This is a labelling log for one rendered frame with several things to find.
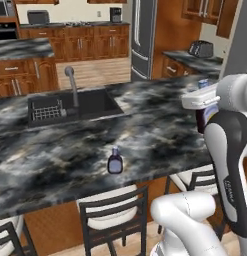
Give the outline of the black chair with white cushion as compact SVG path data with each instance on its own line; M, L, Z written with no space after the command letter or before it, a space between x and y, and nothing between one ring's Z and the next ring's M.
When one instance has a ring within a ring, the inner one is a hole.
M126 245L129 235L141 235L137 256L146 256L148 188L130 185L76 200L82 225L85 256L106 244L110 256L117 256L113 242L122 239Z
M0 256L38 256L22 215L0 220Z
M171 183L174 183L181 192L205 192L213 196L216 203L216 211L209 218L209 222L212 225L219 240L222 240L226 221L220 203L220 197L217 189L213 165L209 164L184 172L169 175L166 179L164 194L169 194Z

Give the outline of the wooden wall cupboards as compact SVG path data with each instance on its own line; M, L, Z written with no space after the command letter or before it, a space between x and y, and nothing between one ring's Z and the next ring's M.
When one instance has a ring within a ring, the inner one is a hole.
M239 0L183 0L182 17L217 26L216 35L229 38Z

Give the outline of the wooden base cupboard run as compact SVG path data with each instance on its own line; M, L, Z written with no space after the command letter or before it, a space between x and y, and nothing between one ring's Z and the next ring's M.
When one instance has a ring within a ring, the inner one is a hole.
M123 22L22 24L20 38L48 38L57 62L129 55L129 24Z

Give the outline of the grey toaster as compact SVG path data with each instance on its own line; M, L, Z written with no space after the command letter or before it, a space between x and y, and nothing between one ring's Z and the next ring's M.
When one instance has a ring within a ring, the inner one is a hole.
M213 44L204 40L193 41L188 53L197 58L211 58L213 56Z

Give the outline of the wooden cupboards under toaster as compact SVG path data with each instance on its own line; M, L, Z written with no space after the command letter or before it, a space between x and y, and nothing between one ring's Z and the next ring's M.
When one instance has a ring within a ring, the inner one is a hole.
M197 74L197 71L194 69L175 61L167 56L163 57L163 66L162 66L162 77L171 78L171 77L180 77L187 75Z

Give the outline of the grey toaster oven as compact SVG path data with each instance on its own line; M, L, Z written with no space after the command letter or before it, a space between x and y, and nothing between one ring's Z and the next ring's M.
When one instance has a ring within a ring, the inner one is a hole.
M48 24L50 22L49 12L46 10L28 10L27 17L30 24Z

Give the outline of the dark red jar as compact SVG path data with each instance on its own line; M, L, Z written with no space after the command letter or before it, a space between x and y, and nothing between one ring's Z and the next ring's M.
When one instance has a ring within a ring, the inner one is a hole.
M216 104L200 109L196 111L196 121L198 132L203 134L207 122L211 117L218 112L218 106Z

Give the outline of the grey fridge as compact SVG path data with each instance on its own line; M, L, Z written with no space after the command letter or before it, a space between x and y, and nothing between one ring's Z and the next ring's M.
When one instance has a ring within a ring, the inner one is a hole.
M131 80L151 79L157 0L133 0Z

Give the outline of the black sink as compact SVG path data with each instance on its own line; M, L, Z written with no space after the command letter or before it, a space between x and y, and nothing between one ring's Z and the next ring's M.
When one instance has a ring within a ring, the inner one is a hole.
M33 101L45 101L59 99L66 110L66 116L52 120L33 121L31 116L31 103ZM79 107L75 108L73 103L73 93L64 92L57 95L37 96L28 99L28 124L30 127L41 127L67 123L77 120L90 120L101 117L123 114L123 111L115 99L105 89L87 90L78 92Z

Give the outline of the black wall oven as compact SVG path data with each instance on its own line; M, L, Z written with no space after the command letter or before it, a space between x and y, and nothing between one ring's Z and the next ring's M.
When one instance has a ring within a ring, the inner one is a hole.
M0 0L0 40L17 38L18 32L13 0Z

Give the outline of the black coffee machine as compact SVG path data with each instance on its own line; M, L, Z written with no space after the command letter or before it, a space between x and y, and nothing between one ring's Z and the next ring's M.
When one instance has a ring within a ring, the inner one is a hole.
M110 21L113 23L120 23L121 22L121 14L122 10L118 7L111 7L110 8Z

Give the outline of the grey tap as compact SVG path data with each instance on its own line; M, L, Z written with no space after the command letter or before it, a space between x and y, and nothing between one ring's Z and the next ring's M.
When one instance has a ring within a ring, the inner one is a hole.
M77 92L76 82L75 82L75 79L74 79L74 69L73 69L72 66L66 66L65 67L65 75L69 78L70 84L71 84L71 87L72 87L74 107L78 108L79 107L78 92Z

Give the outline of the wooden island cupboards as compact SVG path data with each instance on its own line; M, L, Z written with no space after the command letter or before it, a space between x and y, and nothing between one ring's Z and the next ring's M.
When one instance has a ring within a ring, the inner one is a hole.
M0 61L0 98L58 89L53 57Z

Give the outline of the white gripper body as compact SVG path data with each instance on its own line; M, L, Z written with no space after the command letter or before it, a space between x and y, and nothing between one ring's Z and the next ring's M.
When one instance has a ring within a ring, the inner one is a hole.
M184 109L200 110L216 104L220 97L216 95L218 84L204 87L181 96L182 106Z

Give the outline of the purple condiment bottle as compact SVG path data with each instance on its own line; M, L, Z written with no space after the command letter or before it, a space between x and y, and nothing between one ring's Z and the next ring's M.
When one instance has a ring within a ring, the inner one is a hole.
M123 171L123 159L117 146L112 148L112 154L107 162L107 170L110 174L120 174Z

